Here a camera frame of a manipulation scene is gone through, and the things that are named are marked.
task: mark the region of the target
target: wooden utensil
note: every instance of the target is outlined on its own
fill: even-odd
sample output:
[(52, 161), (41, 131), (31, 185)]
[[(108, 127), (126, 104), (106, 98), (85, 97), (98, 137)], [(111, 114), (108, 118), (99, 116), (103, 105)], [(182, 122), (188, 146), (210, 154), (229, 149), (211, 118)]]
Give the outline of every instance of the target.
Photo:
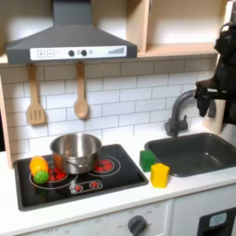
[(38, 101), (38, 90), (36, 81), (36, 65), (27, 65), (29, 74), (29, 90), (31, 96), (31, 105), (27, 110), (27, 119), (30, 124), (45, 123), (45, 112)]
[(75, 114), (80, 119), (85, 119), (88, 114), (88, 104), (85, 99), (85, 64), (77, 64), (77, 102), (75, 103)]

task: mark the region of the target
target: gray range hood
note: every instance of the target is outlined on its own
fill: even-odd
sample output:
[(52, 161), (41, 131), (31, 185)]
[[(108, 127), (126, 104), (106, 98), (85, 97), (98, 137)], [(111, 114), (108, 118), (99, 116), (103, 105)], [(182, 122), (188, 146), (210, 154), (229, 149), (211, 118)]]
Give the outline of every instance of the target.
[(136, 58), (136, 45), (91, 26), (90, 1), (53, 0), (54, 26), (7, 44), (8, 62)]

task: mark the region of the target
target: range hood knob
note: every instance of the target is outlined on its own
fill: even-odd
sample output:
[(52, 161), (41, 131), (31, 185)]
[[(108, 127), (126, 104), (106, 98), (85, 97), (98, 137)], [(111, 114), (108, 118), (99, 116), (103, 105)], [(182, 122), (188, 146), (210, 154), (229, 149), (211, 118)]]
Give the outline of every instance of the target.
[(87, 51), (86, 51), (86, 50), (82, 50), (81, 54), (82, 54), (83, 56), (86, 56), (86, 55), (87, 55)]
[(70, 56), (74, 56), (75, 55), (75, 52), (70, 50), (69, 53), (68, 53)]

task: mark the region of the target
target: green toy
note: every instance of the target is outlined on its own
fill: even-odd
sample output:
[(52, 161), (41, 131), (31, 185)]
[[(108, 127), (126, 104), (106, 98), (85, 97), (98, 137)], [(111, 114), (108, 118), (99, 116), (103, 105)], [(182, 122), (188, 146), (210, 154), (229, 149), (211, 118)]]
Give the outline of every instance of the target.
[(140, 161), (139, 165), (143, 172), (150, 172), (151, 166), (156, 164), (156, 157), (152, 151), (140, 151)]
[(47, 183), (48, 179), (49, 174), (47, 171), (38, 171), (33, 177), (34, 182), (38, 184)]

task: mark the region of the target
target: white kitchen cabinet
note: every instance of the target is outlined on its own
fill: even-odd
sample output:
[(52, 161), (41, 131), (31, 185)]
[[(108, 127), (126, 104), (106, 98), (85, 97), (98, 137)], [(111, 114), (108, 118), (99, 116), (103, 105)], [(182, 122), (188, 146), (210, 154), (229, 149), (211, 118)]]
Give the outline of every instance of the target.
[(133, 217), (142, 216), (147, 226), (140, 236), (169, 236), (171, 211), (172, 200), (167, 200), (21, 235), (132, 236), (128, 222)]
[[(233, 207), (236, 207), (235, 184), (176, 198), (171, 236), (196, 236), (201, 217)], [(235, 223), (231, 235), (236, 235)]]

